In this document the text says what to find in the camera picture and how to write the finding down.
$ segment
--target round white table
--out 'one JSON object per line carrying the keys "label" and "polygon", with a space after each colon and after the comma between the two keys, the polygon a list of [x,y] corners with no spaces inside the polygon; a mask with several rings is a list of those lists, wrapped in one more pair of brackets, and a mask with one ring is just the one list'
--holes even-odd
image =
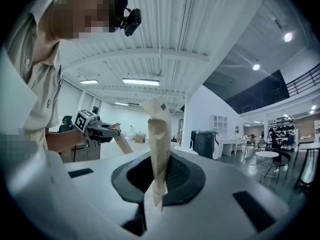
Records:
{"label": "round white table", "polygon": [[[261,163],[258,164],[258,165],[256,165],[255,170],[254,170],[252,176],[253,176],[253,177],[255,176],[256,169],[257,169],[257,167],[259,167],[259,168],[260,168],[259,173],[260,173],[261,175],[264,175],[264,177],[266,177],[267,174],[268,174],[268,172],[270,171],[270,168],[272,167],[272,162],[270,162],[270,158],[278,157],[279,154],[278,154],[277,152],[272,152],[272,151],[258,151],[258,152],[255,152],[255,154],[256,154],[258,157],[261,157]],[[267,169],[264,169],[264,170],[263,170],[264,163],[271,163],[271,165],[270,165]]]}

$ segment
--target neck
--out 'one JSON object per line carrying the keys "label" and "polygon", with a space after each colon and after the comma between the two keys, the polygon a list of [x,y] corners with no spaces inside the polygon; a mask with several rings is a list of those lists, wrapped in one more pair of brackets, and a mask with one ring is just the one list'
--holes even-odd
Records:
{"label": "neck", "polygon": [[58,29],[56,28],[55,21],[53,20],[54,4],[55,2],[52,2],[45,10],[38,25],[38,30],[44,32],[46,41],[52,45],[55,45],[60,41],[60,38],[58,37]]}

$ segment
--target beige shirt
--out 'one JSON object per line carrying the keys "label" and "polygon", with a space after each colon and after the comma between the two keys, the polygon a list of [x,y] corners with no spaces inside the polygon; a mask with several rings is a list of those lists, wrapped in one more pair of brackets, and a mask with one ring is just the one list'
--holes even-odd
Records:
{"label": "beige shirt", "polygon": [[62,84],[62,71],[58,54],[59,42],[46,61],[32,66],[38,37],[38,24],[54,0],[35,0],[29,3],[17,19],[4,46],[17,72],[37,96],[25,125],[26,139],[36,141],[48,149],[45,128],[58,124],[58,94]]}

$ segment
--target black strip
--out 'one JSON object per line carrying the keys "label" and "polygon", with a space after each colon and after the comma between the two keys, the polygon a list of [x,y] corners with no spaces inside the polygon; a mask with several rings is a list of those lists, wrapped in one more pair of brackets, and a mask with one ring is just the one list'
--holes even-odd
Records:
{"label": "black strip", "polygon": [[91,170],[90,168],[85,168],[85,169],[81,169],[81,170],[74,170],[74,171],[69,171],[68,174],[70,176],[70,178],[75,178],[75,177],[79,177],[82,175],[86,175],[86,174],[90,174],[93,173],[94,171]]}
{"label": "black strip", "polygon": [[275,220],[247,191],[232,194],[258,232],[270,227]]}

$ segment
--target shirt collar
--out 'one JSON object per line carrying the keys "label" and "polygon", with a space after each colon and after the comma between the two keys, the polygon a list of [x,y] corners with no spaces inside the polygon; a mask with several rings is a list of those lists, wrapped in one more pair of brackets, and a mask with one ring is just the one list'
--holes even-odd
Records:
{"label": "shirt collar", "polygon": [[[29,13],[31,13],[34,17],[34,21],[36,25],[38,26],[39,21],[41,17],[44,15],[45,11],[48,9],[48,7],[51,5],[51,3],[54,0],[36,0],[34,4],[31,6]],[[58,42],[54,48],[52,53],[50,54],[49,58],[44,61],[45,64],[54,66],[55,69],[60,68],[60,58],[59,58],[59,45],[60,42]]]}

